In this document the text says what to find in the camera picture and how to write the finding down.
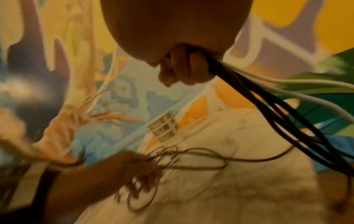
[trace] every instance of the white cable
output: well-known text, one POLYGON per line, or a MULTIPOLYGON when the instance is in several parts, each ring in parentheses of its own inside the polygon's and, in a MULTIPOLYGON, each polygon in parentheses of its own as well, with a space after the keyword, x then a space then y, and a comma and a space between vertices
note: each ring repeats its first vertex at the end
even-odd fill
POLYGON ((296 92, 291 92, 291 91, 287 91, 287 90, 283 90, 283 89, 278 89, 275 87, 271 87, 271 86, 267 86, 265 84, 259 83, 255 80, 253 80, 256 84, 258 84, 259 86, 261 86, 262 88, 271 91, 271 92, 276 92, 285 96, 289 96, 292 98, 297 98, 299 100, 303 100, 303 101, 307 101, 310 103, 315 103, 318 105, 321 105, 323 107, 327 107, 328 109, 333 110, 336 114, 338 114, 339 116, 341 116, 342 118, 346 119, 348 122, 354 124, 354 117, 348 113, 347 111, 345 111, 343 108, 341 108, 340 106, 338 106, 335 103, 332 103, 330 101, 327 100, 323 100, 323 99, 319 99, 313 96, 307 96, 301 93, 296 93, 296 92))
POLYGON ((267 82, 272 82, 272 83, 287 83, 287 84, 319 84, 319 85, 329 85, 329 86, 338 86, 338 87, 344 87, 348 89, 354 90, 354 85, 346 82, 339 82, 339 81, 333 81, 333 80, 321 80, 321 79, 275 79, 275 78, 270 78, 270 77, 261 77, 255 74, 252 74, 250 72, 246 72, 242 69, 239 69, 233 65, 223 63, 230 69, 244 75, 244 76, 249 76, 254 79, 259 79, 262 81, 267 81, 267 82))

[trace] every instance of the bundle of black cables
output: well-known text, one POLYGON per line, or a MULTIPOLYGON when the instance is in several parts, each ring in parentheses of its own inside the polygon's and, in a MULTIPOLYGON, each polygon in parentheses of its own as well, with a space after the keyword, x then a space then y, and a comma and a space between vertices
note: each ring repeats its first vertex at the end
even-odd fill
POLYGON ((303 153, 318 163, 347 176, 346 197, 337 208, 338 211, 343 210, 343 206, 347 203, 351 196, 351 177, 354 176, 354 168, 344 159, 344 157, 351 159, 354 157, 340 150, 337 150, 329 143, 328 139, 319 129, 314 127, 299 112, 297 112, 279 97, 264 90, 256 83, 250 81, 249 79, 233 71, 227 66, 224 66, 224 64, 220 63, 214 58, 206 55, 206 59, 209 64, 209 72, 219 76, 227 84, 229 84, 251 103, 253 103, 259 109, 271 127, 281 137, 283 137, 293 146, 297 147, 299 150, 301 150, 303 153), (261 97, 263 101, 257 98, 254 94, 261 97), (291 121, 291 119, 284 114, 284 110, 287 111, 288 114, 292 116, 297 122, 308 128, 308 130, 310 130, 314 136, 309 136, 299 130, 291 121))

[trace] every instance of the marble table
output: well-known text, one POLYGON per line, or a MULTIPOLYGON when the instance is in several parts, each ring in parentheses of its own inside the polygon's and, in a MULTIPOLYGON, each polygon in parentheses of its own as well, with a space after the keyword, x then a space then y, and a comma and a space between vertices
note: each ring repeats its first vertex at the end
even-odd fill
MULTIPOLYGON (((268 158, 290 144, 259 111, 229 110, 202 118, 180 131, 180 149, 206 147, 225 156, 268 158)), ((220 161, 185 156, 184 165, 220 161)), ((151 195, 142 195, 138 206, 151 195)), ((309 158, 295 149, 271 162, 231 162, 217 171, 166 171, 153 203, 131 213, 114 196, 88 208, 77 224, 323 224, 326 210, 309 158)))

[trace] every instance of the forearm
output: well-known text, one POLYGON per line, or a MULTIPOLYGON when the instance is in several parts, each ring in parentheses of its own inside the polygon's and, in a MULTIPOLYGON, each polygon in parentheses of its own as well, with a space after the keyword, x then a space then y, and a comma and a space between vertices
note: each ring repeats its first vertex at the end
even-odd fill
POLYGON ((121 169, 111 158, 90 167, 61 173, 48 193, 44 219, 75 215, 122 186, 121 169))

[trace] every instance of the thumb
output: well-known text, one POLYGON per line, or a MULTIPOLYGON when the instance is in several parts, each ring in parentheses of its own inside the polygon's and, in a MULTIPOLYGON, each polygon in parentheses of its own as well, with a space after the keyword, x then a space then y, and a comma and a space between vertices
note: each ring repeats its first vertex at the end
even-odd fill
POLYGON ((128 170, 128 178, 132 179, 133 177, 140 177, 146 174, 151 173, 156 170, 157 163, 155 161, 144 161, 144 162, 136 162, 132 163, 129 166, 128 170))

